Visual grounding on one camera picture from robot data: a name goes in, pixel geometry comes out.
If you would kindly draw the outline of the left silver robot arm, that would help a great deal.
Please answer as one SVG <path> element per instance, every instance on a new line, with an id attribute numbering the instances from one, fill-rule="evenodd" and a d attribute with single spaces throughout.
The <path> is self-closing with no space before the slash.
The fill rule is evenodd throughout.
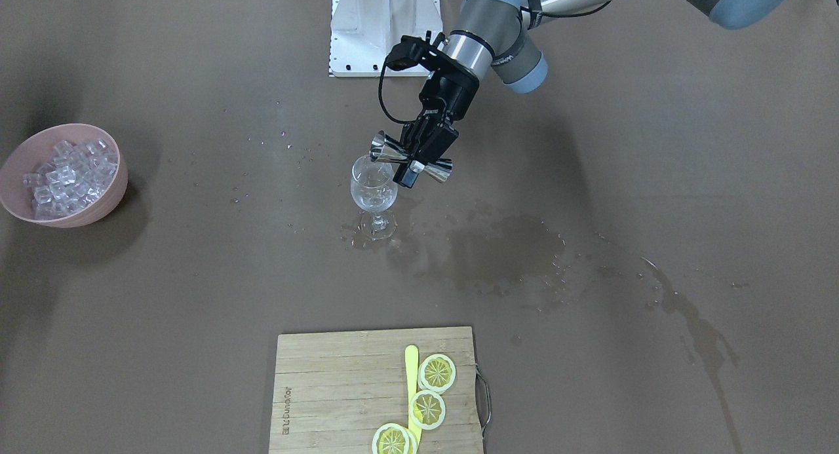
<path id="1" fill-rule="evenodd" d="M 587 17 L 614 0 L 463 0 L 450 33 L 422 38 L 402 36 L 387 54 L 386 71 L 421 66 L 429 75 L 419 93 L 421 111 L 402 121 L 400 138 L 378 132 L 370 147 L 374 162 L 392 162 L 393 180 L 411 188 L 427 174 L 437 182 L 452 175 L 444 153 L 458 138 L 462 120 L 486 72 L 494 71 L 519 94 L 533 92 L 545 80 L 545 55 L 530 31 L 553 19 Z M 714 24 L 726 29 L 749 27 L 784 0 L 685 0 Z"/>

